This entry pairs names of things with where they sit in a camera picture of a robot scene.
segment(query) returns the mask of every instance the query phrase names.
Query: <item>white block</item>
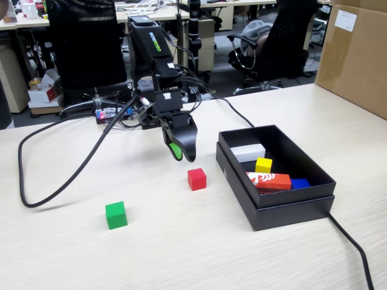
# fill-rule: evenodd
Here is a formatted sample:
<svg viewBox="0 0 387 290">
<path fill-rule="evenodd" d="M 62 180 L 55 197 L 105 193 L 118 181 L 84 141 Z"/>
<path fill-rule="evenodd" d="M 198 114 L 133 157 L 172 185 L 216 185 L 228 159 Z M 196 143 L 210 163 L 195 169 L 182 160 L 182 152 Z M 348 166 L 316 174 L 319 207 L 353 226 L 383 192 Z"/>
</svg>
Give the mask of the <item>white block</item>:
<svg viewBox="0 0 387 290">
<path fill-rule="evenodd" d="M 242 162 L 256 161 L 258 157 L 265 158 L 266 150 L 261 144 L 253 144 L 231 148 L 236 159 Z"/>
</svg>

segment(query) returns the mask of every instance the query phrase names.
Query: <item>black office chair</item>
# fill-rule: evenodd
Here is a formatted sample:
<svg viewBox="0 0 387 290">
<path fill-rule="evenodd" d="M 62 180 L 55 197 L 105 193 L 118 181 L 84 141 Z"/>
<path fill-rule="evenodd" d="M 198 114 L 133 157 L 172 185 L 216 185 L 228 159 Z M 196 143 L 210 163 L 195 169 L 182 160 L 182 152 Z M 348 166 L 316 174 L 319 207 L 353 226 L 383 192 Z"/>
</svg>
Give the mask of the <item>black office chair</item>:
<svg viewBox="0 0 387 290">
<path fill-rule="evenodd" d="M 53 43 L 52 59 L 63 90 L 94 88 L 90 101 L 72 105 L 114 105 L 99 96 L 97 87 L 127 81 L 121 51 L 122 27 L 117 23 L 114 0 L 47 0 Z"/>
<path fill-rule="evenodd" d="M 280 0 L 278 16 L 268 35 L 260 55 L 245 57 L 241 49 L 235 49 L 234 39 L 247 41 L 251 48 L 257 43 L 244 36 L 232 34 L 228 38 L 232 42 L 233 51 L 229 54 L 229 63 L 249 78 L 243 88 L 238 88 L 233 95 L 249 90 L 279 89 L 272 84 L 276 79 L 286 77 L 294 79 L 304 76 L 304 67 L 309 52 L 304 50 L 308 24 L 317 10 L 317 0 Z"/>
</svg>

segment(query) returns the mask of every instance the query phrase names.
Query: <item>cardboard box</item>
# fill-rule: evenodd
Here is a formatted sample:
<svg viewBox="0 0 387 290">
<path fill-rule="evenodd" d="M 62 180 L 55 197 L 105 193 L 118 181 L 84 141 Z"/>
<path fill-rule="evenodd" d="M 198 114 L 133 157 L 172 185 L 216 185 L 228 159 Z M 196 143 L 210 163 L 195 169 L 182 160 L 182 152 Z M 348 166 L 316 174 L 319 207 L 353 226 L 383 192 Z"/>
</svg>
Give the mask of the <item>cardboard box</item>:
<svg viewBox="0 0 387 290">
<path fill-rule="evenodd" d="M 61 106 L 49 107 L 49 108 L 33 108 L 31 109 L 31 113 L 33 115 L 55 114 L 55 113 L 59 113 L 61 110 L 62 110 Z"/>
<path fill-rule="evenodd" d="M 387 4 L 336 2 L 356 7 L 333 7 L 316 84 L 387 119 Z"/>
<path fill-rule="evenodd" d="M 53 88 L 32 88 L 28 91 L 28 94 L 33 103 L 49 103 L 55 98 Z"/>
<path fill-rule="evenodd" d="M 28 107 L 30 109 L 34 108 L 52 108 L 52 107 L 59 107 L 62 106 L 63 103 L 63 94 L 61 94 L 59 97 L 56 97 L 54 100 L 50 101 L 49 103 L 36 103 L 33 101 L 28 102 Z"/>
<path fill-rule="evenodd" d="M 386 0 L 333 0 L 334 5 L 345 5 L 387 13 Z"/>
</svg>

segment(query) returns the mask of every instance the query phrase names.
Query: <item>white box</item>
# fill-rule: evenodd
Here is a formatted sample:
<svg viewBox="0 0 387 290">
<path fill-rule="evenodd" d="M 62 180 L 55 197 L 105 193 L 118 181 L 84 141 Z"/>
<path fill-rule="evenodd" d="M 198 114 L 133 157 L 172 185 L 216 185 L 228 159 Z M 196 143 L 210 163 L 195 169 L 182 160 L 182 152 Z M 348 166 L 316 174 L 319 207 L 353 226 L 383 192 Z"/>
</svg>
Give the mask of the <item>white box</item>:
<svg viewBox="0 0 387 290">
<path fill-rule="evenodd" d="M 262 144 L 253 144 L 231 148 L 236 159 L 242 162 L 256 161 L 258 157 L 265 158 L 266 150 Z"/>
<path fill-rule="evenodd" d="M 50 101 L 49 103 L 36 103 L 33 101 L 29 101 L 28 107 L 30 107 L 30 109 L 59 107 L 62 105 L 62 100 L 63 100 L 63 94 L 61 94 L 59 97 L 56 97 L 54 100 Z"/>
<path fill-rule="evenodd" d="M 49 103 L 55 98 L 53 88 L 32 88 L 28 94 L 33 103 Z"/>
</svg>

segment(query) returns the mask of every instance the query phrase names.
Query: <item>table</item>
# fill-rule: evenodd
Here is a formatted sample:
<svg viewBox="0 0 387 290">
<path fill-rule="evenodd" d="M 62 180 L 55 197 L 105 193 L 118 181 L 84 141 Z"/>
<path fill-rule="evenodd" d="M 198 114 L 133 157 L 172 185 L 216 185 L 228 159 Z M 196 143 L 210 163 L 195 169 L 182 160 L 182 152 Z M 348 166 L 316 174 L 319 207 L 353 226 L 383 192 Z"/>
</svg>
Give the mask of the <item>table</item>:
<svg viewBox="0 0 387 290">
<path fill-rule="evenodd" d="M 276 124 L 337 181 L 331 212 L 385 289 L 387 121 L 317 85 L 229 100 L 256 126 Z M 193 118 L 194 163 L 173 159 L 160 128 L 112 131 L 78 178 L 36 209 L 20 201 L 17 148 L 42 126 L 0 131 L 0 288 L 366 289 L 357 250 L 328 219 L 253 232 L 215 161 L 218 132 L 248 125 L 216 100 Z M 28 200 L 67 180 L 102 130 L 89 118 L 29 140 Z M 192 192 L 187 170 L 200 167 L 207 188 Z M 129 225 L 109 231 L 105 205 L 118 201 Z"/>
<path fill-rule="evenodd" d="M 166 21 L 166 20 L 174 20 L 176 19 L 177 8 L 176 6 L 165 6 L 159 10 L 157 10 L 154 14 L 148 15 L 150 19 L 153 21 Z M 117 11 L 117 22 L 128 22 L 128 15 L 125 11 Z M 50 22 L 46 19 L 27 19 L 22 16 L 22 13 L 16 15 L 18 22 L 12 24 L 5 24 L 3 22 L 0 23 L 0 30 L 14 30 L 18 28 L 31 28 L 31 27 L 46 27 L 50 26 Z M 189 13 L 182 11 L 181 12 L 182 19 L 188 19 Z"/>
<path fill-rule="evenodd" d="M 187 4 L 188 0 L 182 0 L 183 4 Z M 330 0 L 317 0 L 319 4 L 328 5 L 331 3 Z M 200 8 L 210 7 L 228 7 L 228 6 L 245 6 L 245 5 L 263 5 L 263 4 L 276 4 L 276 0 L 237 0 L 229 2 L 216 2 L 200 4 Z"/>
</svg>

